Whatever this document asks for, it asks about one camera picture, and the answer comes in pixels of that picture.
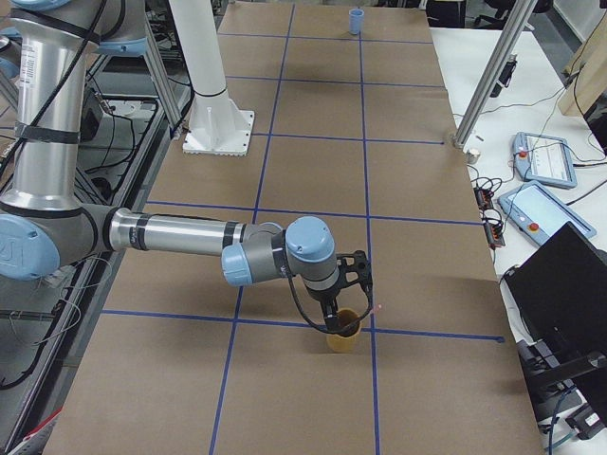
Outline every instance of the blue joint cap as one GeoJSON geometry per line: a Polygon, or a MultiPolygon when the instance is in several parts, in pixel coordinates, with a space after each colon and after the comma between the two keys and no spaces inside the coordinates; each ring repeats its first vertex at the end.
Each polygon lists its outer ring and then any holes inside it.
{"type": "Polygon", "coordinates": [[[95,52],[112,57],[140,57],[147,49],[147,38],[140,38],[130,41],[103,41],[95,52]]]}
{"type": "Polygon", "coordinates": [[[248,286],[253,284],[247,256],[241,244],[226,246],[221,252],[221,268],[228,284],[248,286]]]}
{"type": "Polygon", "coordinates": [[[59,263],[57,247],[37,225],[0,214],[0,274],[26,282],[54,272],[59,263]]]}
{"type": "Polygon", "coordinates": [[[49,11],[71,2],[71,0],[10,0],[17,8],[29,9],[31,11],[49,11]]]}
{"type": "Polygon", "coordinates": [[[0,71],[2,71],[7,78],[12,79],[19,74],[19,66],[8,60],[0,59],[0,71]]]}
{"type": "Polygon", "coordinates": [[[314,216],[303,216],[286,229],[286,248],[304,263],[320,263],[335,252],[335,241],[326,223],[314,216]]]}
{"type": "Polygon", "coordinates": [[[17,30],[17,27],[6,27],[0,30],[0,35],[4,35],[10,40],[21,40],[21,33],[17,30]]]}

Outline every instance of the white desk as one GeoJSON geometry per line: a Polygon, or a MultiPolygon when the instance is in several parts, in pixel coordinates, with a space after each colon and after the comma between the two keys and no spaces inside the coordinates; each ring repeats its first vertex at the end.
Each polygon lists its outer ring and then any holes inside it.
{"type": "MultiPolygon", "coordinates": [[[[499,32],[436,28],[432,30],[432,37],[445,85],[449,90],[451,109],[455,114],[464,114],[487,60],[497,43],[499,32]]],[[[484,110],[506,104],[530,104],[550,97],[562,88],[561,80],[531,32],[525,32],[521,36],[514,53],[518,54],[518,65],[510,86],[503,90],[497,99],[489,99],[484,110]]],[[[476,124],[474,134],[466,145],[466,148],[474,147],[481,151],[481,158],[474,165],[480,175],[502,177],[504,180],[508,180],[512,176],[512,170],[508,166],[508,161],[511,159],[512,138],[519,131],[539,133],[553,111],[558,98],[559,96],[554,97],[533,107],[508,107],[482,115],[476,124]]],[[[455,120],[458,123],[461,117],[456,116],[455,120]]],[[[582,118],[563,116],[558,107],[547,123],[544,133],[549,136],[566,138],[571,148],[582,159],[601,158],[600,152],[588,143],[590,130],[586,122],[582,118]]],[[[590,137],[590,140],[597,145],[593,136],[590,137]]],[[[475,176],[474,171],[471,171],[470,175],[475,176]]],[[[550,190],[562,201],[571,201],[607,178],[607,166],[576,168],[576,176],[578,186],[575,189],[550,188],[550,190]]],[[[515,189],[522,183],[517,175],[513,181],[504,184],[497,191],[497,195],[515,189]]],[[[602,249],[607,249],[607,216],[604,214],[603,204],[601,204],[601,200],[605,197],[607,197],[607,186],[601,187],[572,206],[574,211],[597,229],[598,234],[591,239],[591,242],[602,249]]],[[[496,254],[495,271],[498,275],[503,274],[514,264],[522,264],[537,249],[536,245],[509,221],[505,240],[506,247],[498,249],[496,254]]],[[[511,316],[512,332],[518,341],[525,337],[525,333],[523,330],[519,330],[521,325],[518,312],[515,310],[516,305],[504,285],[502,293],[508,315],[511,316]]],[[[554,441],[558,441],[569,429],[564,421],[559,421],[555,428],[554,441]]],[[[558,447],[555,453],[604,455],[607,453],[607,430],[603,430],[590,441],[580,441],[575,438],[558,447]]]]}

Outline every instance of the table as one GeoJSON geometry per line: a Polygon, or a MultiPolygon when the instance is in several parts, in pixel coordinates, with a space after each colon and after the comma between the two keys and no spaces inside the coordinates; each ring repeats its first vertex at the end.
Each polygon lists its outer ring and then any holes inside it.
{"type": "Polygon", "coordinates": [[[365,9],[359,38],[347,11],[230,5],[248,155],[176,144],[146,210],[321,216],[372,258],[381,309],[356,350],[331,354],[284,282],[239,290],[215,258],[128,251],[46,454],[542,453],[425,14],[365,9]]]}
{"type": "MultiPolygon", "coordinates": [[[[436,52],[449,91],[451,108],[455,114],[464,114],[476,84],[487,64],[499,32],[493,30],[455,30],[434,28],[432,37],[436,52]]],[[[489,99],[484,110],[491,110],[501,105],[530,104],[537,100],[561,94],[562,83],[552,69],[550,62],[540,48],[531,32],[524,32],[514,53],[518,54],[518,65],[508,89],[502,91],[497,99],[489,99]]],[[[598,145],[582,118],[566,117],[558,107],[554,110],[559,96],[538,103],[535,106],[514,106],[500,109],[494,113],[480,117],[467,147],[481,150],[481,158],[474,165],[482,176],[499,176],[508,180],[512,170],[508,166],[511,158],[512,138],[519,131],[539,133],[548,118],[544,133],[549,136],[564,137],[569,145],[582,159],[600,159],[600,153],[594,149],[589,140],[598,145]]],[[[578,186],[572,190],[550,188],[561,200],[567,202],[592,189],[597,183],[607,178],[605,167],[580,169],[576,168],[578,186]]],[[[516,178],[505,183],[497,191],[497,195],[510,191],[522,184],[516,178]]],[[[607,187],[603,187],[577,204],[572,206],[574,211],[597,229],[597,236],[591,242],[601,249],[607,249],[607,217],[601,210],[601,198],[607,195],[607,187]]],[[[503,274],[514,264],[522,264],[536,251],[537,247],[527,236],[523,235],[511,222],[506,228],[506,247],[498,249],[495,258],[495,271],[503,274]]],[[[516,305],[507,290],[502,285],[502,293],[508,309],[511,329],[517,340],[529,339],[526,330],[520,323],[516,305]]],[[[564,422],[559,422],[556,440],[569,430],[564,422]]],[[[603,430],[590,441],[567,443],[559,449],[562,454],[603,454],[607,450],[607,431],[603,430]]]]}

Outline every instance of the white column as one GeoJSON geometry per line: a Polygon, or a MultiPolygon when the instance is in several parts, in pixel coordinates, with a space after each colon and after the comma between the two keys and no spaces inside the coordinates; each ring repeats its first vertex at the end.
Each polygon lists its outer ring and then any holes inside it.
{"type": "Polygon", "coordinates": [[[179,40],[196,92],[183,151],[246,155],[254,113],[230,99],[209,0],[170,0],[179,40]]]}

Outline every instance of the blue tape line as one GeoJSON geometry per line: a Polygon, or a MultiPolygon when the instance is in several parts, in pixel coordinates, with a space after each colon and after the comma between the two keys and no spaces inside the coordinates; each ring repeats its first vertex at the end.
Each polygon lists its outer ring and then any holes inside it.
{"type": "Polygon", "coordinates": [[[308,211],[308,210],[286,210],[286,209],[259,209],[263,213],[292,213],[295,215],[315,215],[315,216],[335,216],[342,218],[360,218],[365,219],[366,215],[355,213],[333,213],[330,211],[308,211]]]}
{"type": "Polygon", "coordinates": [[[217,34],[219,36],[254,36],[258,38],[286,38],[284,35],[265,35],[263,33],[225,33],[223,31],[218,31],[217,34]]]}
{"type": "Polygon", "coordinates": [[[427,83],[398,83],[398,82],[365,82],[365,85],[386,85],[389,87],[422,87],[422,88],[446,88],[445,85],[433,85],[427,83]]]}
{"type": "Polygon", "coordinates": [[[474,334],[452,334],[443,332],[426,332],[416,330],[399,330],[399,329],[374,329],[378,334],[384,335],[403,335],[412,337],[436,337],[436,338],[459,338],[459,339],[479,339],[484,341],[495,341],[497,343],[505,343],[504,337],[497,337],[493,335],[474,335],[474,334]]]}
{"type": "MultiPolygon", "coordinates": [[[[284,81],[284,82],[313,82],[313,83],[347,83],[358,85],[360,82],[354,81],[327,81],[327,80],[312,80],[312,79],[290,79],[290,78],[270,78],[265,76],[226,76],[226,79],[242,79],[252,81],[284,81]]],[[[424,88],[446,88],[445,85],[433,85],[425,83],[404,83],[404,82],[363,82],[365,85],[379,85],[388,87],[424,87],[424,88]]]]}
{"type": "Polygon", "coordinates": [[[402,43],[403,45],[433,45],[432,41],[362,40],[364,43],[402,43]]]}
{"type": "Polygon", "coordinates": [[[291,36],[291,38],[295,38],[297,40],[356,41],[356,38],[326,38],[322,36],[291,36]]]}
{"type": "Polygon", "coordinates": [[[236,299],[236,308],[234,309],[234,319],[231,324],[230,343],[228,344],[228,354],[226,355],[226,363],[224,364],[224,372],[221,378],[221,388],[219,389],[219,398],[217,399],[217,409],[215,410],[215,420],[212,426],[211,443],[209,445],[209,455],[215,451],[217,442],[217,432],[219,431],[219,423],[221,422],[221,411],[224,406],[224,397],[226,395],[226,386],[228,384],[228,375],[230,374],[231,353],[234,348],[234,340],[236,339],[236,329],[238,328],[238,313],[240,313],[240,304],[243,298],[243,288],[238,289],[238,298],[236,299]]]}
{"type": "MultiPolygon", "coordinates": [[[[341,136],[308,136],[308,135],[288,135],[282,133],[253,133],[253,136],[264,137],[294,137],[297,139],[319,139],[319,140],[353,140],[362,142],[361,137],[341,137],[341,136]]],[[[394,144],[422,144],[422,145],[445,145],[442,140],[416,140],[416,139],[382,139],[382,138],[365,138],[367,142],[389,142],[394,144]]]]}
{"type": "Polygon", "coordinates": [[[284,82],[304,82],[304,83],[347,83],[349,85],[359,85],[360,82],[355,81],[323,81],[323,80],[311,80],[311,79],[282,79],[284,82]]]}
{"type": "MultiPolygon", "coordinates": [[[[283,76],[283,72],[285,71],[286,48],[288,47],[288,35],[291,32],[291,26],[293,24],[294,12],[295,12],[295,5],[292,5],[291,6],[291,17],[289,18],[289,21],[288,21],[288,31],[286,33],[285,49],[283,51],[283,60],[281,62],[281,73],[280,73],[281,78],[283,76]]],[[[269,124],[269,133],[270,134],[272,133],[272,128],[274,127],[274,119],[276,116],[276,107],[278,105],[278,98],[280,96],[280,91],[281,91],[281,82],[278,81],[278,84],[276,87],[276,96],[274,98],[274,107],[272,109],[272,117],[271,117],[270,124],[269,124]]],[[[258,213],[258,209],[259,209],[259,200],[261,198],[262,187],[264,185],[264,176],[266,174],[267,154],[269,152],[270,141],[271,141],[271,136],[267,139],[266,152],[264,153],[264,163],[262,165],[262,172],[259,177],[259,186],[257,188],[257,197],[255,199],[255,208],[253,209],[253,218],[251,220],[252,223],[255,223],[255,221],[257,220],[257,213],[258,213]]],[[[228,347],[228,356],[226,358],[224,376],[223,376],[222,383],[221,383],[221,392],[219,393],[217,411],[215,413],[215,422],[214,422],[214,426],[213,426],[211,446],[209,447],[209,455],[213,455],[213,453],[215,451],[215,442],[217,440],[217,431],[219,429],[219,424],[220,424],[220,419],[221,419],[221,410],[223,407],[224,395],[225,395],[225,391],[226,391],[226,384],[228,382],[228,373],[230,371],[231,352],[232,352],[232,348],[234,345],[234,339],[236,337],[236,328],[238,327],[238,315],[240,314],[240,305],[242,303],[242,297],[243,297],[243,288],[241,287],[238,290],[238,300],[236,301],[236,309],[234,311],[234,322],[232,323],[232,326],[231,326],[230,345],[228,347]]]]}
{"type": "MultiPolygon", "coordinates": [[[[267,325],[277,327],[293,327],[301,329],[309,329],[310,326],[303,322],[292,322],[288,320],[268,320],[268,319],[250,319],[250,318],[222,318],[218,316],[200,316],[200,315],[179,315],[175,313],[159,313],[153,311],[133,311],[133,310],[101,310],[104,315],[114,316],[134,316],[140,318],[160,318],[160,319],[185,319],[185,320],[201,320],[205,322],[226,322],[239,324],[250,324],[250,325],[267,325]]],[[[372,319],[372,328],[363,328],[362,332],[372,333],[375,331],[377,334],[383,335],[399,335],[406,337],[439,337],[439,338],[462,338],[462,339],[479,339],[485,341],[497,341],[498,343],[506,342],[504,337],[492,336],[492,335],[474,335],[474,334],[454,334],[448,332],[429,332],[429,331],[416,331],[416,330],[402,330],[402,329],[381,329],[375,325],[375,319],[372,319]]]]}
{"type": "Polygon", "coordinates": [[[285,48],[283,49],[283,59],[281,60],[281,72],[278,80],[278,84],[276,86],[276,96],[274,97],[274,106],[272,107],[272,117],[269,121],[268,128],[268,138],[266,143],[266,151],[264,152],[264,162],[262,164],[262,172],[259,178],[259,187],[257,188],[257,196],[255,197],[255,210],[253,212],[253,220],[255,223],[257,221],[257,213],[259,212],[259,202],[262,197],[262,189],[264,187],[264,177],[266,176],[266,167],[267,167],[267,158],[269,156],[269,147],[272,141],[272,131],[274,130],[274,120],[276,119],[276,109],[278,108],[278,99],[281,94],[281,82],[283,75],[285,73],[285,60],[286,60],[286,51],[288,49],[288,37],[291,33],[291,27],[293,26],[293,16],[295,14],[295,5],[291,6],[291,16],[288,20],[288,29],[286,31],[286,40],[285,40],[285,48]]]}
{"type": "Polygon", "coordinates": [[[189,319],[189,320],[205,320],[207,322],[233,322],[233,318],[219,318],[215,316],[198,316],[198,315],[178,315],[175,313],[157,313],[151,311],[128,311],[128,310],[101,310],[104,315],[118,316],[142,316],[146,318],[161,318],[161,319],[189,319]]]}
{"type": "Polygon", "coordinates": [[[321,140],[354,140],[356,142],[362,142],[359,137],[339,137],[339,136],[306,136],[306,135],[283,135],[277,133],[269,133],[270,137],[294,137],[298,139],[321,139],[321,140]]]}
{"type": "Polygon", "coordinates": [[[253,81],[279,81],[280,79],[278,78],[268,78],[265,76],[226,76],[226,79],[251,79],[253,81]]]}
{"type": "MultiPolygon", "coordinates": [[[[250,207],[232,207],[232,206],[214,206],[212,204],[195,204],[188,202],[167,202],[167,201],[148,201],[147,204],[158,206],[177,206],[177,207],[192,207],[201,209],[230,209],[242,211],[255,211],[255,208],[250,207]]],[[[406,216],[384,216],[384,215],[366,215],[358,213],[338,213],[332,211],[310,211],[310,210],[289,210],[289,209],[263,209],[257,208],[257,212],[263,213],[291,213],[299,215],[318,215],[318,216],[335,216],[343,218],[357,218],[369,220],[385,220],[385,221],[402,221],[410,223],[434,223],[439,225],[462,225],[462,226],[482,226],[480,221],[457,221],[457,220],[438,220],[433,218],[410,218],[406,216]]]]}
{"type": "MultiPolygon", "coordinates": [[[[367,229],[367,253],[369,261],[372,261],[373,248],[371,240],[371,202],[369,192],[369,168],[367,159],[367,125],[364,112],[364,61],[362,53],[362,39],[359,34],[359,63],[360,63],[360,105],[362,113],[362,162],[364,166],[364,200],[366,210],[367,229]]],[[[373,383],[373,422],[376,443],[376,455],[381,455],[381,433],[379,428],[379,384],[377,380],[377,341],[376,341],[376,318],[371,315],[371,374],[373,383]]]]}
{"type": "Polygon", "coordinates": [[[224,209],[224,210],[243,210],[253,211],[253,207],[238,207],[238,206],[215,206],[213,204],[194,204],[189,202],[170,202],[170,201],[147,201],[146,204],[156,206],[176,206],[176,207],[193,207],[198,209],[224,209]]]}
{"type": "Polygon", "coordinates": [[[376,455],[381,455],[381,433],[379,428],[379,383],[377,374],[376,318],[371,315],[371,372],[373,375],[373,420],[376,436],[376,455]]]}
{"type": "Polygon", "coordinates": [[[418,139],[381,139],[381,138],[373,138],[366,139],[367,142],[391,142],[394,144],[428,144],[428,145],[445,145],[445,141],[443,140],[418,140],[418,139]]]}
{"type": "MultiPolygon", "coordinates": [[[[258,37],[258,38],[295,38],[298,40],[325,40],[325,41],[355,41],[356,38],[328,38],[321,36],[299,36],[293,35],[290,36],[288,33],[285,35],[267,35],[263,33],[225,33],[225,32],[217,32],[220,36],[250,36],[250,37],[258,37]]],[[[400,40],[362,40],[364,43],[402,43],[404,45],[433,45],[432,41],[400,41],[400,40]]]]}
{"type": "Polygon", "coordinates": [[[310,326],[302,322],[289,322],[285,320],[263,320],[263,319],[238,319],[238,322],[250,325],[270,325],[275,327],[297,327],[301,329],[309,329],[310,326]]]}
{"type": "Polygon", "coordinates": [[[463,225],[463,226],[482,226],[480,221],[456,221],[456,220],[435,220],[432,218],[409,218],[401,216],[382,216],[371,215],[372,220],[387,220],[387,221],[409,221],[412,223],[436,223],[439,225],[463,225]]]}

